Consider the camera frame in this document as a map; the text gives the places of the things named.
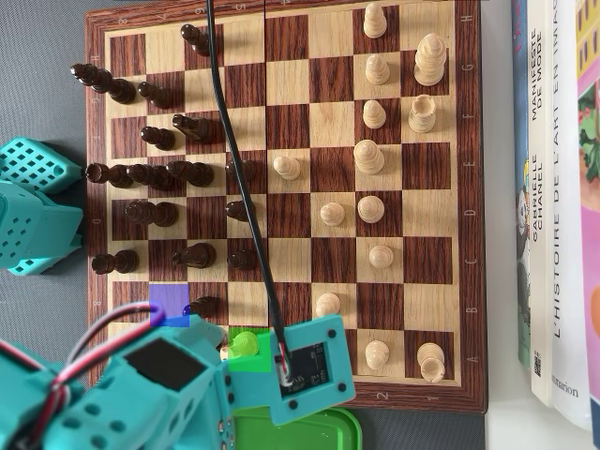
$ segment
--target white pawn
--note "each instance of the white pawn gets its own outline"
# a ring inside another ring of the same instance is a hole
[[[379,222],[385,211],[382,199],[375,197],[374,195],[369,195],[360,199],[357,209],[358,216],[366,223]]]
[[[321,208],[321,220],[330,227],[336,227],[345,217],[344,207],[339,203],[331,202]]]
[[[317,300],[317,316],[322,317],[327,314],[338,314],[341,302],[334,293],[324,293]]]
[[[293,157],[276,157],[273,168],[284,180],[292,181],[300,176],[300,163]]]
[[[385,159],[374,141],[365,139],[354,146],[354,161],[359,172],[373,175],[383,168]]]
[[[381,128],[385,123],[385,109],[377,100],[368,100],[363,107],[363,121],[371,129]]]
[[[390,78],[390,67],[380,54],[372,54],[367,58],[365,69],[367,80],[373,84],[384,84]]]
[[[365,22],[363,30],[365,34],[374,39],[385,33],[387,20],[383,15],[383,8],[379,3],[369,3],[365,9]]]

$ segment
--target white chess piece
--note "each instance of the white chess piece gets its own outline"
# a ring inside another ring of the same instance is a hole
[[[374,39],[385,33],[387,29],[387,20],[383,15],[383,8],[379,3],[369,3],[365,9],[365,22],[363,30],[365,34]]]
[[[380,54],[372,54],[367,58],[365,68],[367,80],[372,84],[384,84],[390,78],[390,67]]]
[[[363,121],[371,129],[381,128],[385,123],[385,109],[377,100],[368,100],[363,107]]]

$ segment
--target black pawn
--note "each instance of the black pawn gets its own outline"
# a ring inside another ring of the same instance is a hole
[[[109,168],[105,164],[94,162],[85,169],[85,177],[90,183],[110,182],[116,188],[129,188],[133,180],[128,176],[128,168],[123,164],[116,164]]]
[[[210,185],[215,178],[211,167],[203,162],[172,161],[167,164],[167,171],[173,177],[199,188]]]
[[[196,269],[210,267],[215,262],[217,253],[215,248],[204,242],[195,244],[191,247],[176,251],[172,255],[173,265],[186,265]]]
[[[171,150],[175,144],[175,135],[166,128],[144,127],[140,131],[140,137],[155,145],[158,150]]]
[[[229,255],[227,264],[236,270],[252,270],[256,267],[256,256],[252,250],[238,250]]]
[[[116,255],[100,254],[92,261],[92,270],[97,275],[107,275],[113,270],[120,274],[133,272],[140,263],[138,254],[133,250],[121,250]]]
[[[149,82],[138,84],[138,92],[146,100],[161,110],[167,110],[171,107],[173,96],[166,87],[158,87]]]
[[[210,43],[207,33],[203,33],[194,25],[186,23],[181,27],[181,36],[191,45],[194,52],[202,56],[210,56]]]

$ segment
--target pawn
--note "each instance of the pawn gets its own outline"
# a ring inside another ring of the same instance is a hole
[[[329,227],[336,227],[345,217],[344,207],[339,203],[330,202],[321,208],[321,220]]]
[[[300,163],[293,157],[276,157],[273,168],[284,180],[292,181],[300,176]]]
[[[175,144],[175,135],[166,128],[144,127],[140,131],[140,137],[155,145],[158,150],[171,150]]]
[[[390,67],[380,54],[372,54],[367,58],[365,75],[372,84],[384,84],[390,78]]]
[[[110,182],[115,188],[129,188],[133,180],[128,176],[128,168],[123,164],[116,164],[109,168],[105,164],[94,162],[85,169],[85,177],[90,183]]]
[[[173,96],[171,95],[171,91],[166,87],[158,87],[149,82],[141,82],[138,84],[138,92],[143,98],[161,110],[167,110],[171,107]]]
[[[374,141],[364,140],[354,147],[356,169],[367,175],[378,173],[385,163],[382,151]]]
[[[113,270],[120,274],[128,274],[138,268],[140,259],[133,250],[121,250],[114,256],[109,254],[97,255],[92,260],[92,270],[97,275],[107,275]]]
[[[379,3],[369,3],[365,9],[365,22],[363,30],[369,38],[378,38],[385,33],[387,20],[383,15],[383,8]]]
[[[371,129],[383,127],[385,109],[377,100],[368,100],[363,107],[363,121]]]
[[[339,297],[334,293],[324,293],[317,299],[317,316],[322,317],[327,314],[338,314],[341,308]]]
[[[387,246],[375,246],[368,253],[368,261],[376,269],[385,269],[394,262],[394,252]]]
[[[374,195],[369,195],[360,199],[356,209],[358,210],[358,216],[366,223],[379,222],[385,211],[382,199],[375,197]]]

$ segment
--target chess piece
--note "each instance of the chess piece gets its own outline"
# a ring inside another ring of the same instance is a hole
[[[92,270],[97,275],[107,275],[113,270],[119,274],[128,274],[137,269],[140,259],[138,254],[133,250],[121,250],[114,256],[109,254],[97,255],[92,260]]]
[[[174,178],[167,172],[165,166],[133,164],[127,167],[127,175],[136,183],[157,190],[169,190],[173,186]]]
[[[383,168],[385,159],[374,141],[364,140],[354,146],[354,162],[359,172],[373,175]]]
[[[135,98],[135,87],[122,78],[113,78],[105,68],[93,64],[75,64],[71,66],[71,74],[84,86],[92,86],[99,94],[109,93],[117,103],[127,105]]]
[[[99,162],[94,162],[85,169],[85,177],[90,183],[110,182],[115,188],[129,188],[133,180],[128,176],[128,168],[123,164],[116,164],[109,168]]]
[[[158,150],[171,150],[175,144],[175,135],[166,128],[144,127],[140,131],[140,137],[155,145]]]
[[[414,56],[414,78],[423,86],[433,86],[443,78],[446,44],[435,33],[419,42]]]
[[[387,246],[375,246],[368,253],[368,261],[376,269],[385,269],[392,265],[394,252]]]
[[[365,69],[367,80],[372,84],[384,84],[390,78],[390,67],[380,54],[372,54],[367,58]]]
[[[382,199],[375,197],[374,195],[369,195],[360,199],[356,209],[358,210],[358,216],[366,223],[379,222],[385,211]]]
[[[371,129],[383,127],[385,109],[377,100],[368,100],[363,107],[363,121]]]
[[[172,255],[172,265],[186,265],[196,269],[210,267],[217,256],[215,248],[205,242],[194,244]]]
[[[253,270],[256,256],[252,250],[237,250],[227,257],[227,264],[236,270]]]
[[[369,3],[365,9],[363,31],[368,37],[374,39],[382,36],[386,29],[387,20],[383,15],[382,6],[379,3]]]
[[[167,164],[167,172],[198,188],[210,185],[215,178],[211,167],[203,162],[172,161]]]
[[[293,157],[276,157],[273,168],[284,180],[292,181],[300,176],[300,163]]]
[[[371,340],[365,348],[367,366],[372,370],[379,370],[390,357],[390,349],[380,340]]]
[[[322,317],[327,314],[338,314],[341,308],[339,297],[334,293],[324,293],[317,299],[317,316]]]
[[[416,352],[416,361],[421,367],[421,375],[430,383],[438,383],[445,374],[442,348],[431,342],[423,344]]]
[[[210,45],[207,33],[203,33],[194,25],[186,23],[181,27],[181,36],[189,45],[191,45],[194,52],[201,54],[202,56],[210,56]]]
[[[436,106],[433,98],[423,94],[412,101],[409,127],[417,133],[427,133],[435,125]]]
[[[177,206],[169,202],[153,204],[136,200],[125,207],[125,218],[132,223],[142,225],[154,223],[157,227],[170,227],[178,217]]]
[[[171,108],[173,96],[171,90],[166,87],[158,87],[149,82],[141,82],[138,84],[138,92],[143,98],[161,110]]]
[[[339,225],[345,216],[344,207],[339,203],[330,202],[321,208],[321,220],[330,227]]]

